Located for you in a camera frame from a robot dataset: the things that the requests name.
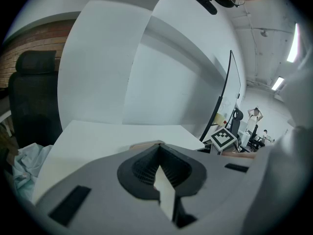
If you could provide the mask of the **light blue cloth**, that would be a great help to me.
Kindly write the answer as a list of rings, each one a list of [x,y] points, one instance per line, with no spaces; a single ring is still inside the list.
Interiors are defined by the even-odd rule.
[[[15,191],[21,198],[32,200],[40,170],[52,148],[52,145],[32,143],[18,150],[12,172]]]

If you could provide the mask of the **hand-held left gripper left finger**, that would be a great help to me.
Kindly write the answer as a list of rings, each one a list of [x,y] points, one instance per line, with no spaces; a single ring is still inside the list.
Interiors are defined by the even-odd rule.
[[[175,233],[154,182],[159,166],[176,157],[170,146],[155,144],[93,160],[52,186],[36,207],[54,235]]]

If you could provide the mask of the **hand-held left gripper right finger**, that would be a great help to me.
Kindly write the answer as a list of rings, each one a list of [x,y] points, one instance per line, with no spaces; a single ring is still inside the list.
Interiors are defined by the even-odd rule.
[[[214,155],[159,145],[159,164],[174,188],[161,205],[173,207],[172,222],[159,235],[243,235],[252,198],[245,193],[251,158]]]

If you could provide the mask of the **black office chair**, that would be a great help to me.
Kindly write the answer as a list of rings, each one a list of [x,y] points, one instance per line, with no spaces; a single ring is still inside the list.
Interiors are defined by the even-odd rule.
[[[20,148],[33,143],[53,145],[62,133],[55,56],[54,50],[25,51],[9,78],[10,110]]]
[[[226,127],[226,129],[237,138],[238,144],[242,143],[241,138],[238,134],[242,119],[243,113],[237,107],[235,107]]]

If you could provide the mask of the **cream object with red knob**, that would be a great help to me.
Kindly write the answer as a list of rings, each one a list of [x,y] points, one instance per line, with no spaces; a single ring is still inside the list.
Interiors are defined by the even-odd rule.
[[[223,115],[217,113],[214,118],[214,124],[223,127],[227,124],[226,118]]]

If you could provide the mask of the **white table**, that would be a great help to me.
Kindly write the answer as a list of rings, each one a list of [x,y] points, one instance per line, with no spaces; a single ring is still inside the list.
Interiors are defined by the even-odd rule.
[[[32,203],[36,204],[53,185],[90,161],[149,141],[162,141],[190,150],[204,147],[180,125],[120,125],[73,120],[61,133],[41,167]]]

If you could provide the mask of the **person's white shirt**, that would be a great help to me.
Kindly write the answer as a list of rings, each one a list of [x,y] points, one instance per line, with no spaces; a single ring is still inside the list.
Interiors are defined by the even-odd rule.
[[[268,158],[242,235],[313,233],[313,56],[286,80],[281,97],[294,128],[252,155]]]

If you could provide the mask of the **person's right forearm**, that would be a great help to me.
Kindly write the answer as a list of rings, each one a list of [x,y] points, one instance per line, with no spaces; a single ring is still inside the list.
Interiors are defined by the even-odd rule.
[[[235,157],[235,158],[247,158],[254,159],[257,153],[234,153],[234,152],[223,152],[222,156]]]

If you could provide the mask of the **ceiling lamp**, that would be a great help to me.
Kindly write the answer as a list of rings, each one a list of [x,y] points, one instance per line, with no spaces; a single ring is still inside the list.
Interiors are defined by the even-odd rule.
[[[298,56],[298,51],[299,51],[299,39],[300,39],[299,24],[296,23],[295,29],[294,29],[293,41],[292,41],[289,55],[287,57],[287,62],[290,62],[290,63],[295,62]]]
[[[282,83],[285,81],[285,79],[283,77],[278,77],[277,80],[275,81],[275,83],[272,86],[272,90],[276,91],[279,89],[279,87],[282,85]]]

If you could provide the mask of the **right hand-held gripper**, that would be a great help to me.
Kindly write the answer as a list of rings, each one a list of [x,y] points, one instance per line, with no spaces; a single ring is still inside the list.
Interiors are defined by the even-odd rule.
[[[239,153],[241,140],[225,128],[220,128],[204,139],[205,147],[210,147],[210,153]]]

